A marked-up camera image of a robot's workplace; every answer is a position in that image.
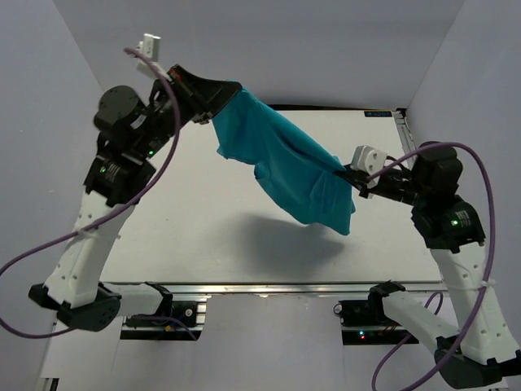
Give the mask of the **teal t-shirt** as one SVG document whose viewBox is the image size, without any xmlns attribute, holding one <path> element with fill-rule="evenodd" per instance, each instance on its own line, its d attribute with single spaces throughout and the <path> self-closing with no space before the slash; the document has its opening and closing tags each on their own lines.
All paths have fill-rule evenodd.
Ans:
<svg viewBox="0 0 521 391">
<path fill-rule="evenodd" d="M 242 89 L 212 121 L 218 153 L 251 165 L 260 187 L 296 221 L 348 235 L 356 208 L 352 187 L 337 176 L 338 157 L 287 118 Z"/>
</svg>

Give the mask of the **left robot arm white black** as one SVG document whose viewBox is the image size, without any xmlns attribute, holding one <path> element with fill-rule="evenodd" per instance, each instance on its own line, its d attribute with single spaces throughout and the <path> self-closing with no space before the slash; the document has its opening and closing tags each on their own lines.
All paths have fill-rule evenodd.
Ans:
<svg viewBox="0 0 521 391">
<path fill-rule="evenodd" d="M 52 274 L 33 285 L 29 298 L 55 311 L 64 325 L 99 332 L 117 317 L 168 317 L 173 294 L 157 283 L 112 284 L 100 280 L 120 230 L 151 189 L 151 158 L 188 122 L 207 124 L 242 89 L 236 81 L 211 80 L 175 65 L 166 73 L 172 102 L 154 81 L 147 102 L 129 86 L 114 86 L 99 100 L 94 126 L 96 155 L 84 180 L 72 238 Z"/>
</svg>

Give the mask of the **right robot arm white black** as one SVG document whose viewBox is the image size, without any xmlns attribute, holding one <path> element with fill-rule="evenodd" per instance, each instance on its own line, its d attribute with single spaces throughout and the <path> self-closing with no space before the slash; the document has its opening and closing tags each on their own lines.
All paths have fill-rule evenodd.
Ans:
<svg viewBox="0 0 521 391">
<path fill-rule="evenodd" d="M 520 373 L 520 347 L 508 328 L 490 279 L 494 226 L 483 227 L 476 209 L 458 194 L 463 171 L 459 143 L 424 143 L 413 165 L 371 146 L 357 147 L 340 177 L 364 198 L 381 196 L 411 207 L 411 219 L 438 266 L 457 324 L 387 281 L 371 288 L 368 305 L 377 323 L 397 324 L 435 359 L 434 372 L 454 389 L 496 384 Z"/>
</svg>

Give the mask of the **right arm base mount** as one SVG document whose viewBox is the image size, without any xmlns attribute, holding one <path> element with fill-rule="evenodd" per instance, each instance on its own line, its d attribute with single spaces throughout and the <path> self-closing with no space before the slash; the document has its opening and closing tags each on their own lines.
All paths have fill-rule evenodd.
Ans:
<svg viewBox="0 0 521 391">
<path fill-rule="evenodd" d="M 367 300 L 339 301 L 333 313 L 341 324 L 344 346 L 397 345 L 407 331 L 390 320 L 377 320 Z"/>
</svg>

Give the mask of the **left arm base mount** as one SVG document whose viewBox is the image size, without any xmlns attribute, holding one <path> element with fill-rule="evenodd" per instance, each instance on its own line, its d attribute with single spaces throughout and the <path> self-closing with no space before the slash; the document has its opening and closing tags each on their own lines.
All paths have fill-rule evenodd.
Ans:
<svg viewBox="0 0 521 391">
<path fill-rule="evenodd" d="M 173 301 L 153 315 L 124 318 L 122 340 L 197 341 L 203 331 L 209 295 L 174 293 Z"/>
</svg>

